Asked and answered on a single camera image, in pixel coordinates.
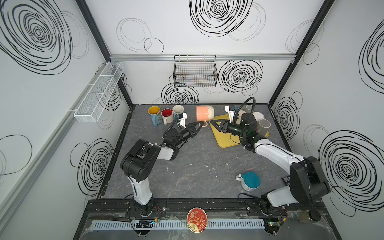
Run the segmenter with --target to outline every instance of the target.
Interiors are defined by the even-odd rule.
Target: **wire basket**
[[[79,122],[99,121],[124,70],[122,62],[109,62],[102,68],[101,74],[73,115]]]
[[[215,87],[217,68],[215,55],[175,55],[173,82],[175,87]]]

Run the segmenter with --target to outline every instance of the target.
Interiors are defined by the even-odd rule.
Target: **red wire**
[[[284,212],[287,214],[287,217],[288,217],[288,212],[284,209],[284,208],[281,208],[281,207],[279,207],[280,209],[283,209],[284,210]]]
[[[160,213],[160,217],[161,217],[161,212],[160,212],[159,210],[157,210],[157,209],[152,209],[152,210],[156,210],[156,211],[158,211],[158,212]]]
[[[162,210],[161,210],[161,208],[159,208],[159,207],[154,207],[154,208],[158,208],[158,209],[160,210],[160,212],[162,213]]]
[[[280,216],[281,216],[281,220],[283,220],[283,215],[281,214],[281,212],[280,211],[278,211],[279,213],[280,213]]]

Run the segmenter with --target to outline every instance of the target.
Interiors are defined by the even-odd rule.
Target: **light blue mug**
[[[148,109],[148,113],[151,116],[152,124],[157,126],[163,119],[160,114],[160,108],[158,106],[152,106]]]

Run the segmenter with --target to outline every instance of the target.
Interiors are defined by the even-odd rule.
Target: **mug handle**
[[[243,181],[243,177],[241,176],[241,174],[237,175],[235,179],[241,182]]]
[[[151,120],[152,120],[152,124],[154,125],[154,126],[157,126],[157,123],[156,123],[156,117],[155,116],[151,116]]]

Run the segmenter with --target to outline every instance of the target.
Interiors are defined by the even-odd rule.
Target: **aluminum rail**
[[[216,56],[216,61],[229,60],[290,60],[294,61],[294,53],[277,54],[132,54],[132,55],[111,55],[111,61],[204,61]]]

